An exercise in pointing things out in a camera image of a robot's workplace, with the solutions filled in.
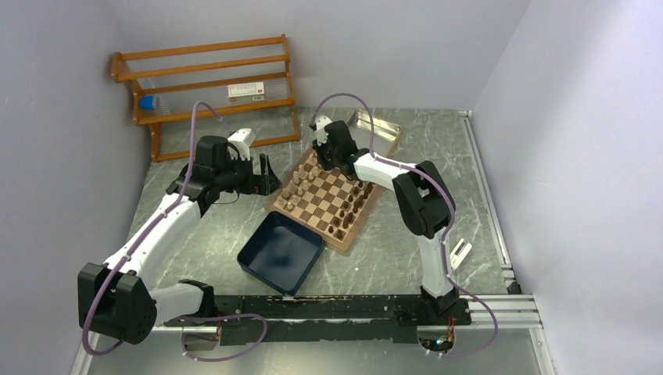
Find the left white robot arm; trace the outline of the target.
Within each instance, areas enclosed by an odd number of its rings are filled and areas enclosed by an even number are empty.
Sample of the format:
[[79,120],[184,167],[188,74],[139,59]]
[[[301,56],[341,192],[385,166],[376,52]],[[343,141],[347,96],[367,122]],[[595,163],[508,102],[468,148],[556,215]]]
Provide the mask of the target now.
[[136,345],[155,325],[191,319],[204,325],[217,315],[213,287],[195,280],[149,290],[158,266],[175,243],[223,192],[268,196],[281,182],[267,155],[253,172],[250,145],[255,135],[241,128],[229,137],[203,136],[192,162],[170,184],[156,211],[134,236],[102,264],[88,263],[77,276],[79,324]]

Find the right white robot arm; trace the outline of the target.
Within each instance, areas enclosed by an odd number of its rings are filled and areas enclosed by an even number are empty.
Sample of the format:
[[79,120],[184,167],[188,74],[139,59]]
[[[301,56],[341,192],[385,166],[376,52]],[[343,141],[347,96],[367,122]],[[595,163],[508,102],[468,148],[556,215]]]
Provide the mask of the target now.
[[441,323],[459,299],[451,273],[446,239],[455,204],[435,164],[397,162],[358,148],[345,122],[326,116],[313,120],[312,147],[324,170],[339,170],[350,180],[373,183],[393,191],[406,228],[418,240],[423,262],[421,311],[430,323]]

